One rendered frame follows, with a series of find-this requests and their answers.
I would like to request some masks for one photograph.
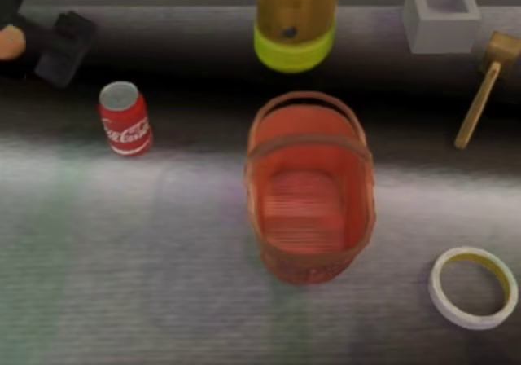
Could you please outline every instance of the yellow bottle base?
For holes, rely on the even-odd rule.
[[[282,73],[302,73],[319,65],[331,51],[335,40],[335,26],[311,42],[281,45],[265,37],[255,26],[254,46],[260,61],[268,68]]]

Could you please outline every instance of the orange plastic bucket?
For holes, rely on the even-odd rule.
[[[284,281],[333,279],[370,240],[372,155],[336,98],[292,92],[267,103],[250,129],[245,185],[260,256]]]

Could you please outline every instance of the roll of tape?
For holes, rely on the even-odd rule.
[[[505,304],[499,312],[487,316],[468,314],[450,302],[441,287],[441,271],[447,263],[455,261],[479,263],[499,279],[505,292]],[[514,311],[519,295],[515,277],[501,259],[483,249],[470,247],[450,249],[436,260],[429,281],[429,292],[432,302],[445,318],[470,330],[489,330],[503,323]]]

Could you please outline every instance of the square gray container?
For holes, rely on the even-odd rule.
[[[413,54],[470,53],[481,26],[475,0],[405,0],[402,19]]]

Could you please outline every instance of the yellow bottle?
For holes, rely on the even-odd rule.
[[[320,64],[335,39],[338,0],[257,0],[255,52],[269,68],[301,73]]]

